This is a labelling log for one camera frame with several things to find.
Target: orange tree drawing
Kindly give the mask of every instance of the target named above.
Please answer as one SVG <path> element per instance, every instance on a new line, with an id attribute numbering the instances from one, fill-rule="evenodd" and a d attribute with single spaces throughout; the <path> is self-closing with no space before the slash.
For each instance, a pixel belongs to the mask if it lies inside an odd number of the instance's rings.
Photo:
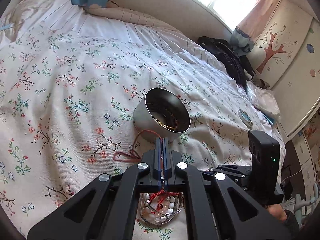
<path id="1" fill-rule="evenodd" d="M 284 53 L 284 54 L 288 54 L 288 58 L 291 58 L 291 53 L 292 51 L 290 50 L 285 51 L 284 48 L 287 50 L 287 48 L 290 48 L 291 45 L 296 45 L 297 41 L 294 42 L 285 42 L 280 44 L 278 39 L 275 39 L 278 35 L 279 36 L 283 36 L 283 35 L 289 35 L 291 36 L 291 32 L 287 32 L 286 31 L 286 26 L 283 25 L 283 30 L 276 32 L 276 33 L 272 33 L 272 27 L 274 27 L 275 25 L 277 25 L 276 22 L 270 24 L 270 28 L 269 28 L 269 32 L 265 32 L 264 33 L 264 39 L 260 39 L 261 45 L 256 43 L 256 46 L 258 48 L 263 49 L 266 52 L 266 57 L 265 59 L 262 61 L 262 63 L 260 64 L 260 66 L 256 69 L 260 74 L 262 73 L 266 63 L 271 59 L 274 58 L 276 63 L 279 64 L 279 62 L 281 62 L 282 64 L 284 64 L 283 59 L 281 57 L 275 57 L 276 54 L 278 53 Z"/>

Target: blue oval dot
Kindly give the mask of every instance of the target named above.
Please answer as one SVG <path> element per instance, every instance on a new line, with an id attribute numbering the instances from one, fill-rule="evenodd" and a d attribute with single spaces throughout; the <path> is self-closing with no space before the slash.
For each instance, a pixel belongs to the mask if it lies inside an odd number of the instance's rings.
<path id="1" fill-rule="evenodd" d="M 311 44 L 307 44 L 307 51 L 310 52 L 310 53 L 314 53 L 315 49 Z"/>

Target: bed sheet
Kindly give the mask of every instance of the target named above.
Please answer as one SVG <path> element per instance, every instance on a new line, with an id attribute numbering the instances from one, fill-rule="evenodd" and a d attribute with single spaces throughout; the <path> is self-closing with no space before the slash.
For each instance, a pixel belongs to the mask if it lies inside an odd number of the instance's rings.
<path id="1" fill-rule="evenodd" d="M 123 8 L 90 9 L 70 0 L 24 0 L 0 26 L 0 203 L 25 236 L 99 174 L 137 134 L 132 113 L 153 87 L 168 89 L 191 116 L 171 148 L 200 170 L 251 165 L 246 111 L 254 130 L 285 148 L 213 55 L 172 26 Z M 153 145 L 139 138 L 141 155 Z M 185 213 L 163 227 L 136 221 L 133 239 L 186 239 Z"/>

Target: pink curtain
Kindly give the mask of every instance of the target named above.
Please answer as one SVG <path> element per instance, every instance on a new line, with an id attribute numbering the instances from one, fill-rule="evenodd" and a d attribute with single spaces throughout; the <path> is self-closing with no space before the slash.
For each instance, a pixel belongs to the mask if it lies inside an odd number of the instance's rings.
<path id="1" fill-rule="evenodd" d="M 280 0 L 257 0 L 251 12 L 237 28 L 256 41 L 266 27 Z"/>

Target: metal bolt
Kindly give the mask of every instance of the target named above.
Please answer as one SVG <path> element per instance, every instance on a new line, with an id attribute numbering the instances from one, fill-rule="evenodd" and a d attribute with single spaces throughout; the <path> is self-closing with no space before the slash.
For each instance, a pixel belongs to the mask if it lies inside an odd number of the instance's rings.
<path id="1" fill-rule="evenodd" d="M 226 178 L 226 175 L 222 172 L 217 172 L 214 176 L 217 180 L 224 180 Z"/>
<path id="2" fill-rule="evenodd" d="M 101 174 L 100 176 L 99 176 L 99 180 L 100 181 L 103 181 L 103 182 L 105 182 L 105 181 L 108 181 L 110 179 L 110 176 L 108 175 L 108 174 Z"/>
<path id="3" fill-rule="evenodd" d="M 144 170 L 146 168 L 148 168 L 148 164 L 146 164 L 146 163 L 138 163 L 138 169 Z"/>
<path id="4" fill-rule="evenodd" d="M 185 169 L 186 167 L 188 167 L 188 164 L 181 162 L 181 163 L 178 163 L 177 166 L 180 169 Z"/>

